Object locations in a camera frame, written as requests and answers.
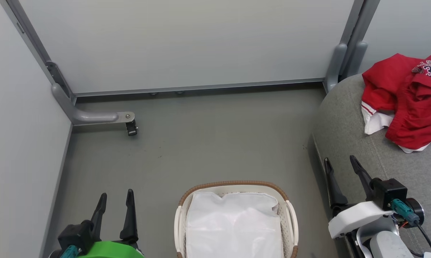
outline gray ottoman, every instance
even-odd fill
[[[365,135],[360,106],[364,87],[361,75],[354,75],[335,86],[322,102],[313,130],[320,161],[330,159],[349,203],[365,201],[349,155],[355,155],[372,178],[395,178],[403,183],[408,197],[419,201],[425,210],[423,228],[431,240],[431,144],[422,152],[406,154],[384,137],[387,129]],[[413,251],[431,252],[417,228],[401,229],[400,234]]]

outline red clothing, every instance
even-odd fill
[[[376,111],[394,110],[386,138],[416,150],[431,142],[431,56],[395,54],[362,74],[362,101]]]

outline gray floor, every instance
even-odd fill
[[[133,111],[140,134],[123,125],[74,130],[45,247],[58,247],[67,224],[90,219],[106,192],[101,238],[117,240],[128,188],[135,192],[139,246],[148,258],[173,258],[174,213],[192,186],[264,180],[290,198],[299,224],[299,257],[338,257],[327,230],[327,200],[308,152],[321,88],[232,90],[78,104],[85,110]]]

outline basket rim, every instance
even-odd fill
[[[199,186],[194,186],[190,188],[185,194],[182,196],[181,200],[179,201],[179,206],[183,206],[186,198],[191,195],[194,191],[204,189],[204,188],[211,188],[211,187],[217,187],[217,186],[236,186],[236,185],[245,185],[245,186],[267,186],[270,188],[273,188],[276,190],[282,198],[284,198],[284,201],[288,201],[289,197],[287,194],[279,188],[279,186],[275,185],[274,183],[265,182],[265,181],[220,181],[220,182],[214,182],[214,183],[204,183]]]

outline basket handle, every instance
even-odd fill
[[[293,209],[292,204],[289,200],[286,200],[287,207],[289,208],[290,215],[292,217],[292,228],[293,228],[293,245],[298,245],[298,221],[297,214],[295,214],[295,210]]]
[[[180,238],[180,225],[179,217],[181,216],[182,206],[177,207],[176,216],[174,217],[174,245],[176,246],[176,251],[179,253],[181,250],[181,238]]]

